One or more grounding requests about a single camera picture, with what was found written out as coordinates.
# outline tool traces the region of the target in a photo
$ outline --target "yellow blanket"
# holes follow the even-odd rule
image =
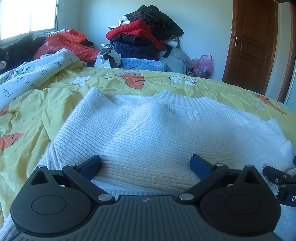
[[[83,68],[77,62],[38,90],[15,99],[0,114],[0,226],[45,149],[91,87],[118,95],[152,96],[169,90],[189,97],[208,96],[263,120],[276,118],[296,148],[296,116],[273,99],[214,80],[159,71]]]

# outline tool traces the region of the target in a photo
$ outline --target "blue blanket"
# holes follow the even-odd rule
[[[173,72],[172,69],[164,62],[141,58],[121,58],[122,69],[144,69],[150,71]]]

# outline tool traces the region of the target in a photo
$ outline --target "silver screw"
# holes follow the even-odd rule
[[[183,201],[190,201],[194,198],[194,196],[190,193],[183,193],[179,196],[179,198]]]
[[[101,194],[98,196],[98,200],[100,200],[101,202],[110,201],[112,198],[113,198],[113,196],[108,193]]]

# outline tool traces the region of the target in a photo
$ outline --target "knitted sweater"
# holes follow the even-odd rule
[[[184,192],[199,181],[189,165],[193,154],[232,169],[253,164],[262,173],[266,165],[292,169],[295,151],[275,119],[262,121],[208,97],[104,96],[92,88],[38,164],[61,169],[95,154],[102,168],[93,182],[118,198]],[[275,233],[295,241],[295,217],[295,208],[282,206]],[[14,230],[9,218],[0,240]]]

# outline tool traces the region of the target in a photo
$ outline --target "wooden door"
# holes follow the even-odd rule
[[[231,43],[223,82],[265,94],[276,50],[274,0],[234,0]]]

